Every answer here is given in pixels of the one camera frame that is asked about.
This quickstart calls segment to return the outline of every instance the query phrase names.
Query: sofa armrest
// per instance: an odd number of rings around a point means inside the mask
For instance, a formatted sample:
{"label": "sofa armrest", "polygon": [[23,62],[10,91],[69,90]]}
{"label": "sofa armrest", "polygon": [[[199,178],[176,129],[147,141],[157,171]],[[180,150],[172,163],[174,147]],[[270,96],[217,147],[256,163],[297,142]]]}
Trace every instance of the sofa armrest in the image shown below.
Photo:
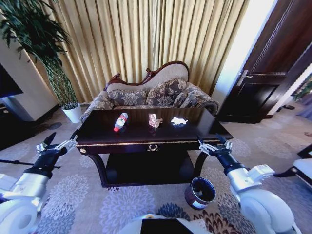
{"label": "sofa armrest", "polygon": [[82,114],[80,120],[83,123],[93,110],[112,110],[113,101],[108,97],[107,91],[101,91],[97,97],[91,102],[88,109]]}
{"label": "sofa armrest", "polygon": [[[212,100],[212,98],[204,91],[202,91],[199,87],[188,83],[185,92],[187,93],[187,98],[185,99],[185,102],[190,102],[191,107],[205,107],[212,115],[215,115],[217,113],[219,103]],[[181,105],[181,107],[188,107],[187,103],[185,102]]]}

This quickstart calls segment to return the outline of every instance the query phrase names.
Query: floral sofa cushion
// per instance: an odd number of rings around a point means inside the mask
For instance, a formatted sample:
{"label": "floral sofa cushion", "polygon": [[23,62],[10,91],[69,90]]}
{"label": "floral sofa cushion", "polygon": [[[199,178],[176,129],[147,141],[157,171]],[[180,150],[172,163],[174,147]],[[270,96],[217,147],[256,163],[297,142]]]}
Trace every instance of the floral sofa cushion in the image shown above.
{"label": "floral sofa cushion", "polygon": [[218,111],[218,102],[212,100],[212,98],[202,91],[199,87],[188,83],[185,89],[187,97],[180,108],[196,107],[208,109],[212,115],[215,115]]}
{"label": "floral sofa cushion", "polygon": [[123,109],[156,109],[156,108],[172,108],[172,106],[150,106],[150,105],[140,105],[140,106],[117,106],[115,110]]}
{"label": "floral sofa cushion", "polygon": [[109,98],[115,106],[137,106],[144,105],[146,99],[145,90],[113,90],[109,93]]}
{"label": "floral sofa cushion", "polygon": [[114,103],[109,98],[108,93],[106,91],[101,91],[97,97],[91,102],[88,109],[82,114],[80,120],[83,123],[92,110],[112,110],[114,107]]}
{"label": "floral sofa cushion", "polygon": [[185,101],[187,97],[187,93],[185,91],[182,91],[175,99],[174,103],[173,103],[173,107],[180,107],[181,104]]}
{"label": "floral sofa cushion", "polygon": [[186,81],[179,78],[165,81],[149,91],[146,104],[171,106],[176,97],[186,88],[186,84]]}

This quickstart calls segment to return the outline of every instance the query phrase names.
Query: trash can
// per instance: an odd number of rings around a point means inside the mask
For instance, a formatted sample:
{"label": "trash can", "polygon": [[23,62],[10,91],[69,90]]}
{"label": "trash can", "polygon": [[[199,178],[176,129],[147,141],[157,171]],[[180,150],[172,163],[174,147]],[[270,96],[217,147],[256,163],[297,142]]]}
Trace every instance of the trash can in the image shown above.
{"label": "trash can", "polygon": [[215,199],[215,188],[209,180],[195,177],[186,188],[184,196],[193,209],[202,210]]}

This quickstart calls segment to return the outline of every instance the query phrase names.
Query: curtain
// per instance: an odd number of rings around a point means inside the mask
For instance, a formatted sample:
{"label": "curtain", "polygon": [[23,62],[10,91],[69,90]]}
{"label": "curtain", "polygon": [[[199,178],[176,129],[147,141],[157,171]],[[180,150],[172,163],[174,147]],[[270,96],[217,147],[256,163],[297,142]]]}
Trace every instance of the curtain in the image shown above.
{"label": "curtain", "polygon": [[79,102],[90,102],[117,73],[139,82],[172,61],[211,94],[247,0],[46,0],[69,33],[60,58]]}

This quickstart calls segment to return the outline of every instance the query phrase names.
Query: table leg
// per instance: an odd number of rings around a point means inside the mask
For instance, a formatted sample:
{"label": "table leg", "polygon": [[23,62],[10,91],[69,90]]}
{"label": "table leg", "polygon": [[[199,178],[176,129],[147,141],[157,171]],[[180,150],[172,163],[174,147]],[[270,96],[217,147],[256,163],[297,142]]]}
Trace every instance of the table leg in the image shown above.
{"label": "table leg", "polygon": [[92,159],[92,161],[96,164],[97,171],[98,171],[99,177],[101,179],[101,185],[104,188],[105,185],[108,183],[108,181],[107,181],[107,175],[106,175],[106,168],[105,168],[103,160],[101,159],[101,157],[99,155],[87,154],[85,156]]}
{"label": "table leg", "polygon": [[201,168],[203,167],[206,157],[208,157],[208,154],[205,154],[204,152],[200,152],[195,163],[193,178],[200,176]]}

